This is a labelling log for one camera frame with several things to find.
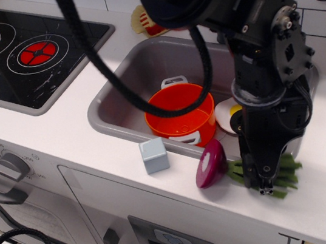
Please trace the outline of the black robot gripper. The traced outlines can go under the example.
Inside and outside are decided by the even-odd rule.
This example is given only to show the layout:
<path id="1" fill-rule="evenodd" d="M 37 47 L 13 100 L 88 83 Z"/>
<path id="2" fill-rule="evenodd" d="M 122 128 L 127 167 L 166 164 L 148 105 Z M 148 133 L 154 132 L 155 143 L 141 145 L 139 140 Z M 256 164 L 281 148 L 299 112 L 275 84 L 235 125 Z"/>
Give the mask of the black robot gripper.
<path id="1" fill-rule="evenodd" d="M 243 108 L 230 125 L 239 138 L 243 181 L 262 195 L 273 195 L 279 163 L 287 144 L 301 137 L 312 117 L 310 98 L 283 100 L 267 110 Z"/>

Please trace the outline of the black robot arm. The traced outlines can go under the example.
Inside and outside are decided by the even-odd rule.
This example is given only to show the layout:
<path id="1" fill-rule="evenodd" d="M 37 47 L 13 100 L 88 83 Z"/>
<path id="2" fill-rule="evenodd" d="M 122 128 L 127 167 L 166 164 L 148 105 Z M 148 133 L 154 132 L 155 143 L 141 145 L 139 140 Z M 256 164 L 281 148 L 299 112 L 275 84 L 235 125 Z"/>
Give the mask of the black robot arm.
<path id="1" fill-rule="evenodd" d="M 305 44 L 294 0 L 141 0 L 163 27 L 201 25 L 224 36 L 234 58 L 231 86 L 241 106 L 237 133 L 244 182 L 272 194 L 287 144 L 312 116 L 307 73 L 314 52 Z"/>

